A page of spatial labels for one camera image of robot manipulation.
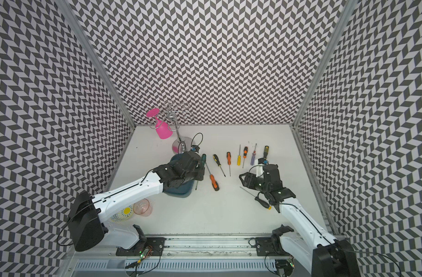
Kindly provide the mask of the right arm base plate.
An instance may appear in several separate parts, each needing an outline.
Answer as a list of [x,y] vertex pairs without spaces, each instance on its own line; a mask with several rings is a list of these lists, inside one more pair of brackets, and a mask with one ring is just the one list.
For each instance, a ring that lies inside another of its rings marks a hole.
[[255,237],[255,249],[257,256],[265,257],[267,255],[270,256],[290,256],[289,253],[285,252],[284,250],[279,250],[275,248],[272,243],[271,237]]

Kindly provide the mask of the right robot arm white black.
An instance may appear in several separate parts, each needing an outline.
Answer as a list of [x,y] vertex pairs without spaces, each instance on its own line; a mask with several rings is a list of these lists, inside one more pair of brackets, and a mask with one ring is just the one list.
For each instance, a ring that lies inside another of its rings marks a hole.
[[303,208],[296,194],[283,185],[278,165],[257,165],[258,172],[239,176],[247,189],[263,194],[268,205],[285,217],[291,226],[272,232],[278,255],[290,254],[313,277],[359,277],[356,254],[347,240],[339,240],[319,225]]

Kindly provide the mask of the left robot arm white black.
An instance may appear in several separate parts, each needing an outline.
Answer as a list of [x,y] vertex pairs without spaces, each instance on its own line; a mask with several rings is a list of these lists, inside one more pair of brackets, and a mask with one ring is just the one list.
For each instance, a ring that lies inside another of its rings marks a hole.
[[109,220],[149,196],[178,188],[191,180],[201,181],[204,174],[201,156],[188,151],[178,160],[151,169],[144,177],[121,188],[94,196],[83,191],[72,203],[67,222],[75,251],[84,252],[98,245],[124,250],[144,248],[146,237],[139,226],[124,228]]

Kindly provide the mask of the orange handled screwdriver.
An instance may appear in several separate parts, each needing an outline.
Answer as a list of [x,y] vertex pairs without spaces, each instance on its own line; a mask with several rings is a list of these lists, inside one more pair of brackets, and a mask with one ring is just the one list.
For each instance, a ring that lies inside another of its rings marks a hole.
[[228,165],[228,170],[229,170],[229,176],[231,176],[231,153],[230,152],[227,152],[226,158],[227,158],[227,165]]

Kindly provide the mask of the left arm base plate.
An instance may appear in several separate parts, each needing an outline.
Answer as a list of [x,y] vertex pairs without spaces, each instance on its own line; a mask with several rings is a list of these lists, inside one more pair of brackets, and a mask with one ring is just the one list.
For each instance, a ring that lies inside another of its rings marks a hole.
[[149,237],[146,241],[139,241],[130,249],[118,247],[116,256],[141,256],[146,250],[151,252],[151,256],[160,257],[166,243],[165,237]]

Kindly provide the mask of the orange black long screwdriver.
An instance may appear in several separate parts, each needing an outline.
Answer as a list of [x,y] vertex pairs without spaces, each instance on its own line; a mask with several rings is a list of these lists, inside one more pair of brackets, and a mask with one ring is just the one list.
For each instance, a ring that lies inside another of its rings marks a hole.
[[214,175],[211,173],[211,171],[210,171],[210,169],[209,169],[209,167],[208,167],[208,164],[207,164],[207,163],[205,164],[205,166],[206,166],[207,171],[208,171],[208,173],[209,173],[209,177],[210,177],[210,179],[211,179],[211,183],[212,183],[213,189],[214,189],[215,191],[219,191],[219,190],[220,190],[219,183],[216,181],[216,179],[215,179]]

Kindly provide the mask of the green black screwdriver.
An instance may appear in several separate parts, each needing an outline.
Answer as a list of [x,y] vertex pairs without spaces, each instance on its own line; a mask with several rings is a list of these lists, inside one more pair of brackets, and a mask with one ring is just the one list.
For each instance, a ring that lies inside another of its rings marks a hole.
[[[206,164],[206,155],[202,154],[201,155],[201,167],[202,167],[202,169],[205,169],[205,164]],[[197,188],[198,188],[198,183],[199,183],[199,181],[197,180],[195,190],[197,190]]]

